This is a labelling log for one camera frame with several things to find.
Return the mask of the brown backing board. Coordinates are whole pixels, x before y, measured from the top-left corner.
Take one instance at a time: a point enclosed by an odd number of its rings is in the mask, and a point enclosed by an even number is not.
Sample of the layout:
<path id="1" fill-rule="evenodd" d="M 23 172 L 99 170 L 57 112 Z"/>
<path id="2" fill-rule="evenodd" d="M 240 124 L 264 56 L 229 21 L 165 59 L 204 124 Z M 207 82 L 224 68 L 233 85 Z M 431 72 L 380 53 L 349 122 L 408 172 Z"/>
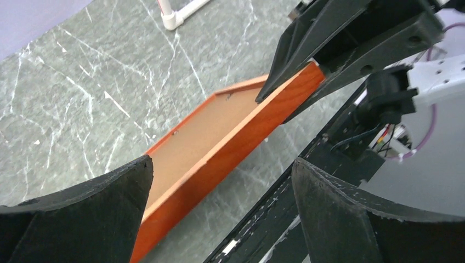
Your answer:
<path id="1" fill-rule="evenodd" d="M 257 107 L 257 94 L 257 89 L 213 94 L 147 151 L 153 161 L 154 179 L 144 218 L 165 201 L 171 187 Z"/>

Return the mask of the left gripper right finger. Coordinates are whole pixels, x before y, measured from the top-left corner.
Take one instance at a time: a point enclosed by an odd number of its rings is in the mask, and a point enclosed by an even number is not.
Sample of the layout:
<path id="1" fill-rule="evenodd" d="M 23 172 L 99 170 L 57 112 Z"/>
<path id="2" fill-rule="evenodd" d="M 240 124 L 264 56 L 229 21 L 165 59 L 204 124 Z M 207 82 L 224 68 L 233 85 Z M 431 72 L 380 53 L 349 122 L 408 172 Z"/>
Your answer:
<path id="1" fill-rule="evenodd" d="M 395 203 L 297 158 L 294 196 L 311 262 L 464 262 L 464 218 Z"/>

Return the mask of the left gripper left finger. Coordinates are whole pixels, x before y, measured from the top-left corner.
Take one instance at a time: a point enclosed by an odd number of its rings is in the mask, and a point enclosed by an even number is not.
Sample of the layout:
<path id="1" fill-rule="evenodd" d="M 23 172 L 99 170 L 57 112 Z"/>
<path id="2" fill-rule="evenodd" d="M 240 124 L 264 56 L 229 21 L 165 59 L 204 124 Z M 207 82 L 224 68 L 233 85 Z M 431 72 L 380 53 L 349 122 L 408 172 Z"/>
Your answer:
<path id="1" fill-rule="evenodd" d="M 96 178 L 1 206 L 1 262 L 129 262 L 153 162 L 141 156 Z"/>

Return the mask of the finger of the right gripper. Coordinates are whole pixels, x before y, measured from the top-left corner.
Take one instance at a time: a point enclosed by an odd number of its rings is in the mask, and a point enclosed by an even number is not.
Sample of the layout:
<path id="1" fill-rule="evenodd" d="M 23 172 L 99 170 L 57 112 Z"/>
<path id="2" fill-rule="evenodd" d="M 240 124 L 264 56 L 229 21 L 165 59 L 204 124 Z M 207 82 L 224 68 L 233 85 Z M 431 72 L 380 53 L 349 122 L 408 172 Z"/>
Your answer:
<path id="1" fill-rule="evenodd" d="M 370 1 L 313 1 L 282 33 L 271 69 L 256 102 L 303 69 L 317 52 L 360 16 Z"/>
<path id="2" fill-rule="evenodd" d="M 333 92 L 400 60 L 422 52 L 442 40 L 444 25 L 435 14 L 423 12 L 333 59 L 320 64 L 325 80 L 297 109 L 287 123 Z"/>

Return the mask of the wooden picture frame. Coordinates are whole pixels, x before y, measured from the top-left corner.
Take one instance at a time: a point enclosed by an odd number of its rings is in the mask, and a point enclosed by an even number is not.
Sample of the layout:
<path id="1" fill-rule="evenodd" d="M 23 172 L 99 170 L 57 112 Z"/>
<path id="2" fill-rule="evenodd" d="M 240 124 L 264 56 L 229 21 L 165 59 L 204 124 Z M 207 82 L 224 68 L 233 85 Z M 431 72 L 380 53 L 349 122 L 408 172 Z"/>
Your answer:
<path id="1" fill-rule="evenodd" d="M 216 93 L 257 89 L 267 76 L 236 83 Z M 324 75 L 310 63 L 273 91 L 232 131 L 204 155 L 173 187 L 170 195 L 148 218 L 142 218 L 131 262 L 140 261 L 237 165 L 316 91 Z"/>

